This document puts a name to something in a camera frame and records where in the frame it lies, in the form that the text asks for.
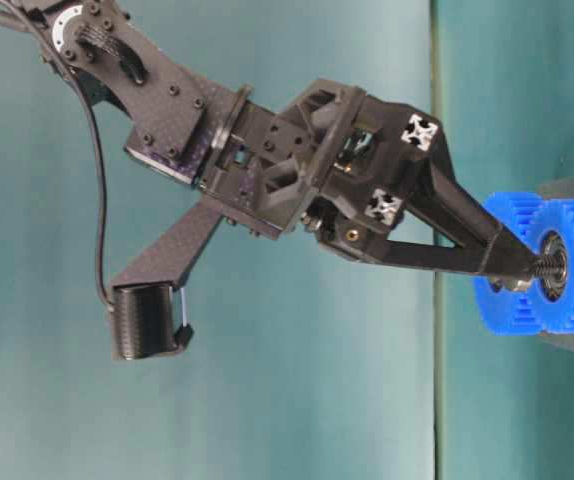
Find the cylindrical motor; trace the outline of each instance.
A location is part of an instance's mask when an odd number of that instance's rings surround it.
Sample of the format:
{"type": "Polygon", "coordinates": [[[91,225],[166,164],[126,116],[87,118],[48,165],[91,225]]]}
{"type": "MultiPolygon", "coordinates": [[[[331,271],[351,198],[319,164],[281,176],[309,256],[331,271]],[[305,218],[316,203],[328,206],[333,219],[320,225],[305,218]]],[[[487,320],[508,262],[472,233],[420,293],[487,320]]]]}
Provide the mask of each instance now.
{"type": "Polygon", "coordinates": [[[113,320],[120,358],[139,360],[177,348],[169,284],[115,288],[113,320]]]}

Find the black cable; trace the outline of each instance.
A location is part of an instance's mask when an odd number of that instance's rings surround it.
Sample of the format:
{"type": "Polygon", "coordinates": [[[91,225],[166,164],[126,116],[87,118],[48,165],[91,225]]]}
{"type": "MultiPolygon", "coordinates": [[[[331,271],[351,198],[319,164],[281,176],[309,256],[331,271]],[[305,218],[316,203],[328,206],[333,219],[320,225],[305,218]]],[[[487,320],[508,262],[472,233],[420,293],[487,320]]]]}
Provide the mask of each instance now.
{"type": "Polygon", "coordinates": [[[40,30],[36,28],[32,20],[27,16],[27,13],[13,5],[9,0],[0,0],[0,4],[9,9],[9,11],[15,15],[18,20],[20,20],[26,27],[29,33],[34,35],[40,45],[49,53],[51,59],[56,63],[56,66],[60,70],[61,75],[69,82],[72,86],[76,95],[80,99],[80,102],[85,111],[85,116],[89,123],[89,128],[91,130],[91,137],[94,144],[94,156],[96,160],[96,177],[98,179],[98,230],[96,234],[96,290],[98,291],[98,296],[100,300],[110,311],[113,311],[113,303],[107,294],[107,289],[105,288],[105,275],[104,275],[104,257],[105,257],[105,232],[107,228],[107,176],[105,172],[105,159],[103,155],[102,143],[100,140],[100,132],[98,131],[98,122],[96,121],[96,115],[91,106],[91,103],[85,96],[82,86],[76,78],[76,75],[71,72],[67,63],[62,59],[58,51],[54,46],[45,39],[40,30]]]}

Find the teal backdrop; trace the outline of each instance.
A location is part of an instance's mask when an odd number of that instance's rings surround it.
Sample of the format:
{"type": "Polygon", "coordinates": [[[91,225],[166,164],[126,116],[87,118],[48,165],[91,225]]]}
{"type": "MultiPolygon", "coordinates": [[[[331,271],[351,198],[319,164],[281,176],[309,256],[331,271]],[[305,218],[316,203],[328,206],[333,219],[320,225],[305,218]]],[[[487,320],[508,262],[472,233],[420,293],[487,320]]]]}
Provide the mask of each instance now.
{"type": "MultiPolygon", "coordinates": [[[[436,0],[436,107],[479,200],[574,176],[574,1],[436,0]]],[[[445,480],[574,480],[574,353],[485,331],[471,281],[439,285],[445,480]]]]}
{"type": "MultiPolygon", "coordinates": [[[[174,60],[267,107],[327,76],[430,108],[427,2],[122,3],[174,60]]],[[[196,195],[132,163],[127,119],[98,113],[116,273],[196,195]]],[[[91,153],[74,95],[0,30],[0,479],[433,478],[431,274],[223,226],[188,290],[190,351],[112,363],[91,153]]]]}

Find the bolt head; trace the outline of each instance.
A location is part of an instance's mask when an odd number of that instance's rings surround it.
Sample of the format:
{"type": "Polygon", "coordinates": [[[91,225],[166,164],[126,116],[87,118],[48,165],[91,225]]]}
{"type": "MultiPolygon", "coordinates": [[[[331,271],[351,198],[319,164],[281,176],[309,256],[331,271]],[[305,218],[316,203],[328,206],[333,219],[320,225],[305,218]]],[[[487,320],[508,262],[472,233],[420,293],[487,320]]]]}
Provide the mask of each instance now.
{"type": "Polygon", "coordinates": [[[347,231],[347,235],[346,238],[349,242],[357,242],[358,240],[360,240],[360,232],[356,229],[352,229],[347,231]]]}

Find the robotic arm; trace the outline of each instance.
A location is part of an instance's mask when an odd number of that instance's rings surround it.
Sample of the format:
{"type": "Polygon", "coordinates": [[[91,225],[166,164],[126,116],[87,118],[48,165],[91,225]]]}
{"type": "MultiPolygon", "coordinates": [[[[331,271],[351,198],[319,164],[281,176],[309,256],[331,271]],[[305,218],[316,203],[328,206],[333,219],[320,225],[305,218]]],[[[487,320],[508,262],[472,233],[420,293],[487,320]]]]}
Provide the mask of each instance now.
{"type": "Polygon", "coordinates": [[[185,322],[174,331],[173,296],[223,218],[272,240],[303,223],[348,260],[481,275],[512,291],[560,267],[457,183],[441,123],[414,107],[318,80],[273,113],[249,100],[250,87],[233,92],[173,63],[114,0],[0,4],[0,25],[38,35],[45,60],[86,102],[131,119],[131,157],[202,193],[111,281],[116,359],[185,350],[193,331],[185,322]],[[454,247],[389,240],[405,212],[454,247]]]}

